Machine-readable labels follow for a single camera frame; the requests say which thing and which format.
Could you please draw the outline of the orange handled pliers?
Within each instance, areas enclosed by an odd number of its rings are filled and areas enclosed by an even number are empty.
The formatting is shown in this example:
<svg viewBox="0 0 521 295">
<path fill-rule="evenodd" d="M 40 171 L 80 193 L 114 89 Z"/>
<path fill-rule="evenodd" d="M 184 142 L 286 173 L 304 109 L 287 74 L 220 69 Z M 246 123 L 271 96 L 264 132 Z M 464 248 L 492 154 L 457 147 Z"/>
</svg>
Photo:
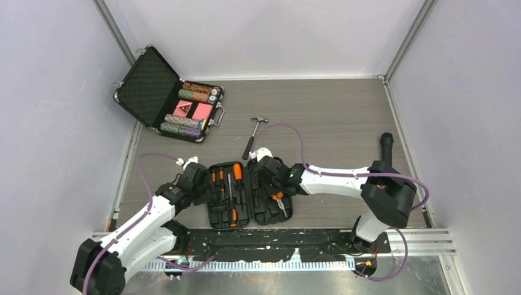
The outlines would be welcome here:
<svg viewBox="0 0 521 295">
<path fill-rule="evenodd" d="M 274 201 L 276 201 L 276 203 L 277 203 L 279 209 L 283 212 L 284 217 L 285 217 L 285 218 L 288 218 L 288 214 L 287 214 L 287 212 L 286 212 L 285 205 L 284 205 L 284 203 L 283 203 L 283 201 L 282 201 L 282 198 L 283 198 L 283 197 L 284 197 L 284 194 L 283 194 L 282 191 L 279 191 L 278 193 L 272 195 L 272 199 L 273 199 Z"/>
</svg>

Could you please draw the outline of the black handled hammer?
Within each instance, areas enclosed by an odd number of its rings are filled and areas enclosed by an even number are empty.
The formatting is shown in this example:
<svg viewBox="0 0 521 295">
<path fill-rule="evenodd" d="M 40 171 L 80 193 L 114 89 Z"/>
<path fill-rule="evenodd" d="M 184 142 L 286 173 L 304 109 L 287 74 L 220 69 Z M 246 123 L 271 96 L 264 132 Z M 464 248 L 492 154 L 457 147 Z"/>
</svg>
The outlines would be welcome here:
<svg viewBox="0 0 521 295">
<path fill-rule="evenodd" d="M 261 123 L 268 123 L 269 122 L 269 119 L 266 118 L 266 117 L 252 117 L 251 118 L 252 121 L 255 121 L 256 122 L 256 125 L 254 127 L 254 130 L 248 140 L 248 143 L 245 147 L 245 150 L 243 151 L 243 154 L 242 154 L 242 159 L 243 160 L 248 160 L 249 159 L 249 153 L 251 152 L 251 149 L 253 147 L 253 142 L 255 140 L 255 137 L 256 137 L 256 133 L 258 131 L 258 128 L 260 126 Z"/>
</svg>

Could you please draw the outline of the black plastic tool case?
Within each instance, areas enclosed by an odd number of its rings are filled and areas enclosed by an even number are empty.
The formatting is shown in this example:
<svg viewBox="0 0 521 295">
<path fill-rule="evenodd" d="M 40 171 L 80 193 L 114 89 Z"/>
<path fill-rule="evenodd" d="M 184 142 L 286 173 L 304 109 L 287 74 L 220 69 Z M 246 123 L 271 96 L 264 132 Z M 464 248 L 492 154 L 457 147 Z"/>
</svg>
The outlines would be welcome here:
<svg viewBox="0 0 521 295">
<path fill-rule="evenodd" d="M 237 190 L 235 177 L 233 174 L 233 165 L 240 163 L 242 166 L 243 187 Z M 288 218 L 284 217 L 283 212 L 279 209 L 276 201 L 272 199 L 272 195 L 268 193 L 266 188 L 262 186 L 259 178 L 255 175 L 256 161 L 250 160 L 243 164 L 239 161 L 224 162 L 209 167 L 211 173 L 216 174 L 217 199 L 206 204 L 208 210 L 208 219 L 210 227 L 214 230 L 235 230 L 246 227 L 250 221 L 255 221 L 258 225 L 266 226 L 269 224 L 278 224 L 291 219 L 294 215 L 294 206 L 292 197 L 285 196 L 282 201 L 285 205 Z M 225 191 L 221 193 L 219 170 L 223 169 L 225 179 Z M 238 214 L 238 224 L 235 228 L 229 225 L 229 190 L 227 175 L 231 175 L 232 195 L 235 208 Z"/>
</svg>

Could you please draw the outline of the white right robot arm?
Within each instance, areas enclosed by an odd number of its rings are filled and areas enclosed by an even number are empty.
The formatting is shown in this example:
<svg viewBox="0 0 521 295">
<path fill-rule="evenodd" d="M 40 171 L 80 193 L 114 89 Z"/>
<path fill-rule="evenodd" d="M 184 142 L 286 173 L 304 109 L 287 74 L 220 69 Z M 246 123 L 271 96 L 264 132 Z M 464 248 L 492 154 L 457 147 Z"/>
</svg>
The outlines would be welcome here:
<svg viewBox="0 0 521 295">
<path fill-rule="evenodd" d="M 255 175 L 275 197 L 333 194 L 362 200 L 368 211 L 357 218 L 350 234 L 350 244 L 362 253 L 375 245 L 382 232 L 408 224 L 417 193 L 410 177 L 381 160 L 351 170 L 302 163 L 288 167 L 270 156 L 255 163 Z"/>
</svg>

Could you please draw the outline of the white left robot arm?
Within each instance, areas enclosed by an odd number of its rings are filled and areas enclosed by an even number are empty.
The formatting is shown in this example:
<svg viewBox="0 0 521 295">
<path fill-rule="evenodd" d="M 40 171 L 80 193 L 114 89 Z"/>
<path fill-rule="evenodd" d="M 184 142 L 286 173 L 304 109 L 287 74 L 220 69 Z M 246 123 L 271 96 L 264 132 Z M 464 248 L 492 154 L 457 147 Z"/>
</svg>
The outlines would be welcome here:
<svg viewBox="0 0 521 295">
<path fill-rule="evenodd" d="M 156 257 L 188 247 L 187 227 L 175 216 L 216 197 L 209 169 L 188 162 L 174 183 L 161 185 L 137 214 L 114 232 L 79 247 L 70 285 L 82 294 L 121 294 L 135 273 Z"/>
</svg>

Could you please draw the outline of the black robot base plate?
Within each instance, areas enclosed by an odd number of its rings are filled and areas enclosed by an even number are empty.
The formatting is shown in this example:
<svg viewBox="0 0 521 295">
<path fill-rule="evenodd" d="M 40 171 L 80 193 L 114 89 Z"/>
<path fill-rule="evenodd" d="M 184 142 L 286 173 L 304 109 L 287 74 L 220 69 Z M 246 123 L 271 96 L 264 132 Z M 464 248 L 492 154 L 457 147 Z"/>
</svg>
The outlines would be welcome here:
<svg viewBox="0 0 521 295">
<path fill-rule="evenodd" d="M 217 262 L 286 262 L 298 251 L 303 262 L 335 262 L 362 254 L 350 242 L 350 230 L 343 229 L 193 229 L 183 250 L 166 255 L 201 262 L 212 255 Z"/>
</svg>

